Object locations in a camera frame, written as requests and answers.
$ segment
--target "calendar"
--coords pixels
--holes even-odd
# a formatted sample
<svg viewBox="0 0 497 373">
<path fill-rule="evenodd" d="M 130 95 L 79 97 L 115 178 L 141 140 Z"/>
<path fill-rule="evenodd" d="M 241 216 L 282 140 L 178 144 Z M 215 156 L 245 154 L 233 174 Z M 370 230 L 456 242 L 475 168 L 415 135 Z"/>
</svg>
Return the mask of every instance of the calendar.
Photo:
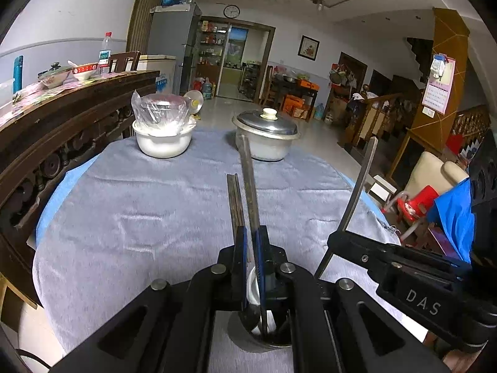
<svg viewBox="0 0 497 373">
<path fill-rule="evenodd" d="M 454 79 L 454 70 L 456 61 L 453 58 L 447 58 L 443 76 L 436 79 L 430 76 L 428 84 L 424 91 L 422 104 L 441 114 L 445 114 L 447 103 L 449 102 L 450 90 Z"/>
</svg>

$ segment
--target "metal bolt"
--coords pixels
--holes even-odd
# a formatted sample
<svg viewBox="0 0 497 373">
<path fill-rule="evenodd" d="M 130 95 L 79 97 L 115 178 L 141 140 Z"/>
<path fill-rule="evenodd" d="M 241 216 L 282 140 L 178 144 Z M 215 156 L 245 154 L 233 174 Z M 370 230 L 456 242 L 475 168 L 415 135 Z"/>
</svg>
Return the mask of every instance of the metal bolt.
<svg viewBox="0 0 497 373">
<path fill-rule="evenodd" d="M 215 264 L 211 266 L 211 272 L 215 275 L 221 275 L 226 272 L 226 267 L 223 264 Z"/>
<path fill-rule="evenodd" d="M 154 279 L 152 283 L 150 283 L 150 287 L 152 290 L 162 290 L 167 286 L 167 280 L 164 279 Z"/>
<path fill-rule="evenodd" d="M 339 280 L 339 286 L 343 290 L 350 290 L 354 287 L 354 282 L 348 278 L 343 278 Z"/>
<path fill-rule="evenodd" d="M 284 262 L 280 265 L 280 270 L 284 274 L 291 274 L 292 272 L 295 272 L 295 265 L 291 262 Z"/>
</svg>

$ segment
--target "black cable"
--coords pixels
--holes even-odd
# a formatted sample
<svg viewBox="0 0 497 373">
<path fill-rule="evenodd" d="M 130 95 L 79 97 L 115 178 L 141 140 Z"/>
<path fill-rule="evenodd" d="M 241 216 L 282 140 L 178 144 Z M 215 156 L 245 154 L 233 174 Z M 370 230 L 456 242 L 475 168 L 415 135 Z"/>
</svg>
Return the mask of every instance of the black cable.
<svg viewBox="0 0 497 373">
<path fill-rule="evenodd" d="M 52 368 L 48 363 L 41 360 L 38 356 L 33 355 L 31 352 L 25 351 L 24 349 L 16 349 L 16 352 L 19 354 L 19 356 L 26 356 L 29 359 L 33 359 L 34 361 L 37 361 L 39 364 L 45 366 L 48 370 L 50 370 Z"/>
</svg>

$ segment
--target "blue thermos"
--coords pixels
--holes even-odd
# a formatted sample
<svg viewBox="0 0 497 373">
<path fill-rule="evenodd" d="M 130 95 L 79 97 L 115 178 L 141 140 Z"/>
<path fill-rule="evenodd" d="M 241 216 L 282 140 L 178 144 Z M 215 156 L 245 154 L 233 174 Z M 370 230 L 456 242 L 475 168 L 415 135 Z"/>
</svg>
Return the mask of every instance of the blue thermos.
<svg viewBox="0 0 497 373">
<path fill-rule="evenodd" d="M 17 56 L 14 60 L 14 85 L 12 93 L 15 94 L 22 89 L 22 61 L 24 56 Z"/>
</svg>

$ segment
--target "lid knob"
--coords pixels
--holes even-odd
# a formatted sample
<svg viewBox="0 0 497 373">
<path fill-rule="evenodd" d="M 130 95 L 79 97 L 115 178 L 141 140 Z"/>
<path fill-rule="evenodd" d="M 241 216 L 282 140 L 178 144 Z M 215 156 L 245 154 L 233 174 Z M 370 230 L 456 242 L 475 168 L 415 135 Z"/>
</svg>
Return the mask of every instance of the lid knob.
<svg viewBox="0 0 497 373">
<path fill-rule="evenodd" d="M 276 109 L 272 109 L 272 108 L 264 108 L 262 110 L 262 114 L 261 114 L 261 118 L 264 118 L 264 119 L 269 119 L 269 120 L 276 120 L 278 119 L 278 117 L 276 116 L 277 114 L 277 111 Z"/>
</svg>

